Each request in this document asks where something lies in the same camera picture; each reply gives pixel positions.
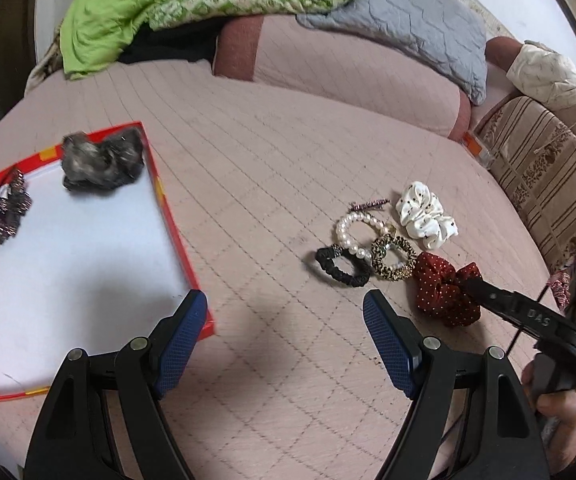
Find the striped fabric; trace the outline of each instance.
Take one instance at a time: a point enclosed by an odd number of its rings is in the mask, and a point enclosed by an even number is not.
[[[576,248],[576,136],[529,97],[513,99],[479,133],[490,168],[551,272]]]

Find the red polka dot scrunchie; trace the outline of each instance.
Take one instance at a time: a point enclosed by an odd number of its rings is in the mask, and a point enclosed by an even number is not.
[[[474,276],[481,278],[474,262],[455,271],[442,257],[421,253],[413,270],[419,286],[417,307],[445,326],[471,325],[481,317],[481,307],[461,291],[461,284]]]

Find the pearl bracelet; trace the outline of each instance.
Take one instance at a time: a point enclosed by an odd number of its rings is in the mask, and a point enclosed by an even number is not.
[[[342,216],[337,222],[337,243],[343,249],[348,249],[350,254],[356,254],[358,258],[364,259],[367,263],[372,264],[372,251],[369,248],[359,247],[357,240],[348,234],[348,227],[350,227],[350,224],[353,222],[364,222],[379,231],[381,236],[388,234],[394,229],[370,213],[360,211],[348,213]]]

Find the black scrunchie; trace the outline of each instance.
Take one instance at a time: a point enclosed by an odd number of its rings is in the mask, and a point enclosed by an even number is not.
[[[354,276],[349,275],[347,272],[335,266],[334,258],[343,256],[353,263],[357,273]],[[358,258],[354,254],[350,254],[348,249],[341,249],[338,245],[331,245],[330,247],[323,247],[317,251],[315,259],[326,274],[329,274],[337,282],[345,283],[349,286],[363,286],[368,283],[370,279],[370,266],[365,260]]]

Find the orange label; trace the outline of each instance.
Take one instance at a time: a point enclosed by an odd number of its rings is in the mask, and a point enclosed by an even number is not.
[[[43,388],[38,388],[36,390],[30,390],[29,392],[25,392],[26,395],[39,395],[46,393],[50,388],[48,386],[44,386]]]
[[[53,146],[52,148],[48,148],[47,150],[43,150],[39,152],[39,160],[52,160],[53,158],[57,158],[57,147]]]
[[[161,203],[164,198],[164,187],[161,184],[161,179],[159,177],[157,177],[155,181],[155,193],[157,193],[157,199]]]
[[[466,141],[466,146],[468,147],[468,151],[472,153],[474,156],[478,156],[483,150],[481,144],[472,136],[470,132],[466,132],[466,135],[463,137]]]

